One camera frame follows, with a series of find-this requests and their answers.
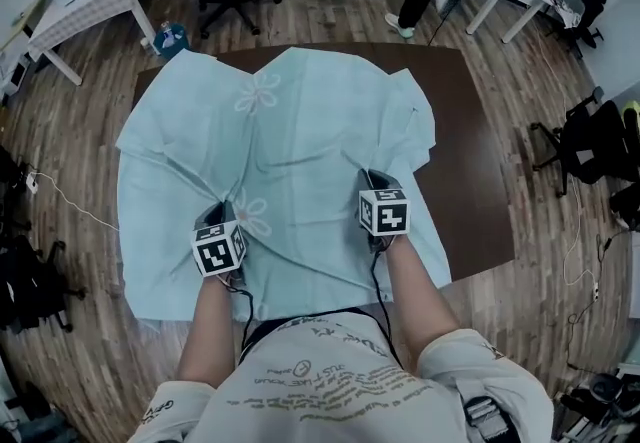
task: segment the wooden floor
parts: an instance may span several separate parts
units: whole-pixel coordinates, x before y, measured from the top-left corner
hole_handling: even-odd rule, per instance
[[[192,0],[141,0],[152,24],[166,19],[192,31]],[[529,130],[532,121],[560,124],[563,98],[571,106],[590,92],[580,65],[551,38],[538,38],[529,24],[508,45],[500,36],[522,8],[500,2],[474,36],[464,28],[483,0],[463,0],[440,29],[434,45],[462,50],[502,154],[516,260],[444,289],[464,324],[482,332],[508,356],[533,372],[549,394],[586,373],[566,366],[567,318],[591,299],[591,281],[567,287],[563,257],[571,247],[578,217],[573,194],[558,200],[558,172],[533,174],[545,146]],[[402,0],[285,0],[249,6],[263,33],[252,36],[234,14],[212,28],[208,41],[191,32],[195,50],[216,54],[256,46],[324,41],[400,42],[384,22]],[[426,44],[439,23],[432,8],[410,42]],[[76,88],[49,67],[29,79],[12,101],[2,144],[57,179],[70,200],[97,217],[117,223],[118,152],[114,143],[130,113],[138,72],[161,64],[139,45],[131,15],[121,15],[66,42],[60,55],[84,78]],[[556,72],[551,73],[541,49]],[[598,275],[596,235],[616,228],[608,214],[605,182],[578,185],[583,205],[580,235],[567,261],[567,276],[585,267]],[[72,284],[85,285],[84,302],[71,301],[72,334],[49,324],[0,340],[22,380],[42,388],[90,441],[125,441],[136,427],[156,386],[171,378],[188,324],[163,323],[155,331],[136,321],[123,295],[118,235],[64,203],[49,181],[28,207],[34,246],[67,242],[61,267]],[[607,253],[600,300],[575,327],[570,361],[594,370],[617,363],[629,337],[628,236]]]

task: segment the strap buckle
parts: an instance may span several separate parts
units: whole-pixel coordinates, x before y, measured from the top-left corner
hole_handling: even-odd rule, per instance
[[[505,415],[491,397],[471,399],[464,405],[464,413],[467,423],[480,432],[484,441],[491,441],[509,432]]]

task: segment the white cube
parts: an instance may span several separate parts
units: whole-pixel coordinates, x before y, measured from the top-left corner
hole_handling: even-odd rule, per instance
[[[360,224],[374,237],[409,233],[410,202],[402,189],[360,191]]]
[[[191,247],[204,277],[238,269],[247,252],[242,231],[235,220],[194,230]]]

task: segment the light blue cloth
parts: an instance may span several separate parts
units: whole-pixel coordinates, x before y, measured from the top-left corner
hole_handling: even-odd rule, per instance
[[[191,320],[202,278],[195,219],[223,199],[248,241],[256,317],[375,302],[372,255],[355,219],[361,167],[397,178],[410,238],[437,286],[446,255],[413,171],[435,145],[433,113],[407,70],[290,48],[255,75],[180,52],[129,117],[117,146],[126,297],[138,318]],[[384,259],[377,275],[391,299]],[[246,320],[244,297],[234,317]]]

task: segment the sneaker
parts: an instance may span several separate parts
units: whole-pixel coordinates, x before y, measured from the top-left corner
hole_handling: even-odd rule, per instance
[[[414,28],[413,27],[407,27],[407,28],[400,27],[400,24],[398,23],[398,17],[396,15],[392,15],[391,13],[387,13],[386,15],[384,15],[384,19],[389,25],[391,25],[391,27],[393,27],[396,31],[398,31],[398,34],[400,34],[400,36],[402,36],[404,39],[413,38]]]

